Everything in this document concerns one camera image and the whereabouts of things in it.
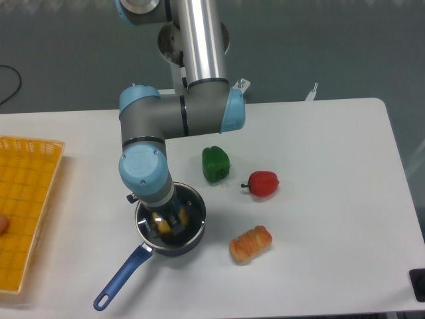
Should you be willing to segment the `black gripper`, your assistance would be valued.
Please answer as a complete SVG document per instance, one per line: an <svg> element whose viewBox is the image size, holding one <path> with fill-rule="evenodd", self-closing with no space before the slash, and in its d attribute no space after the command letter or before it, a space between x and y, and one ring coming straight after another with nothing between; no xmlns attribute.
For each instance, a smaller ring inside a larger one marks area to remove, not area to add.
<svg viewBox="0 0 425 319"><path fill-rule="evenodd" d="M174 235L182 233L188 225L187 220L179 220L178 214L180 213L181 205L175 187L167 191L165 197L159 200L148 201L146 198L140 199L133 193L127 195L126 199L130 203L138 202L141 206L140 210L149 218L153 213L156 213L161 218L167 219Z"/></svg>

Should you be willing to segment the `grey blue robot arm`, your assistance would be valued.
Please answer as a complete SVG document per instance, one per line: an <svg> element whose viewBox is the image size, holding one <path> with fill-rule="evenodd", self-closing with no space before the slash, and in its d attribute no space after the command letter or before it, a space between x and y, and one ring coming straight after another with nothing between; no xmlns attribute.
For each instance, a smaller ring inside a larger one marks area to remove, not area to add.
<svg viewBox="0 0 425 319"><path fill-rule="evenodd" d="M149 211L180 233L175 184L168 168L168 139L241 129L245 104L229 85L223 28L215 1L117 1L120 17L131 25L163 23L175 51L181 84L163 96L150 86L126 88L119 118L123 183Z"/></svg>

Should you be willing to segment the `fingertip at left edge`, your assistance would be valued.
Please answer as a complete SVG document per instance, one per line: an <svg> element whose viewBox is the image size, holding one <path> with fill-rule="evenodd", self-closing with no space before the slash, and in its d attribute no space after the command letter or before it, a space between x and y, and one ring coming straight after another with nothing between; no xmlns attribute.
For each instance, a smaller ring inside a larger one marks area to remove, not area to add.
<svg viewBox="0 0 425 319"><path fill-rule="evenodd" d="M9 219L6 215L0 214L0 234L3 234L9 225Z"/></svg>

